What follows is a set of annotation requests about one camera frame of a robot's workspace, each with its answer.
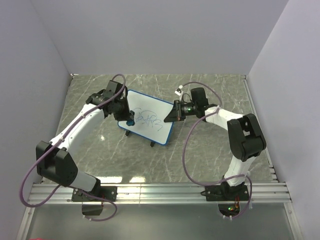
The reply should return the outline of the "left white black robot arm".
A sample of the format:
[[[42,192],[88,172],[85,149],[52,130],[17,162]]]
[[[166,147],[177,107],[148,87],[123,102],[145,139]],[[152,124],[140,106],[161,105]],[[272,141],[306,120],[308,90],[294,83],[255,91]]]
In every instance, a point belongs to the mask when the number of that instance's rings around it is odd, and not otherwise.
[[[113,97],[111,91],[103,89],[89,96],[75,119],[60,134],[36,146],[37,173],[63,187],[82,190],[89,201],[98,200],[102,195],[101,181],[80,171],[73,157],[88,134],[109,115],[118,122],[134,124],[135,113],[129,108],[127,93]]]

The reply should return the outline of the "blue heart-shaped eraser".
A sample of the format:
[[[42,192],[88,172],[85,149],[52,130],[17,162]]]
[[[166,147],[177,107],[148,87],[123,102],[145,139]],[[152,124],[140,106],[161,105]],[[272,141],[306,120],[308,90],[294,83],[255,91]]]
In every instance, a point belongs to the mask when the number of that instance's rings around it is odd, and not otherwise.
[[[135,125],[135,121],[133,119],[130,119],[126,122],[127,126],[134,126]]]

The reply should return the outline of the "blue-framed whiteboard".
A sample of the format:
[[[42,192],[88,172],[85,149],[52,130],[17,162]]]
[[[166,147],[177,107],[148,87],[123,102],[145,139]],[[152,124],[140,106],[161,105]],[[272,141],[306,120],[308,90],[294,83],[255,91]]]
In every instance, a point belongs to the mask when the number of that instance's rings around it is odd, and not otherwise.
[[[172,122],[164,122],[173,104],[162,99],[130,89],[128,91],[129,109],[134,112],[134,125],[119,121],[118,127],[146,138],[160,145],[167,145],[172,129]]]

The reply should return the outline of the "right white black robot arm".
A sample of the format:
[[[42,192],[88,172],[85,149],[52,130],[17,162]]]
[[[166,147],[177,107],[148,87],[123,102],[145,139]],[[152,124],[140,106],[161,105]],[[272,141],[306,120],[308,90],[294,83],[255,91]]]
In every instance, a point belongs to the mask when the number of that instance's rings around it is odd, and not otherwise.
[[[226,200],[234,200],[243,191],[247,172],[253,161],[267,147],[267,143],[257,117],[252,114],[238,114],[210,104],[207,99],[184,103],[175,100],[172,110],[164,118],[165,123],[181,122],[187,116],[196,116],[200,121],[214,124],[228,133],[232,159],[224,180],[216,195]]]

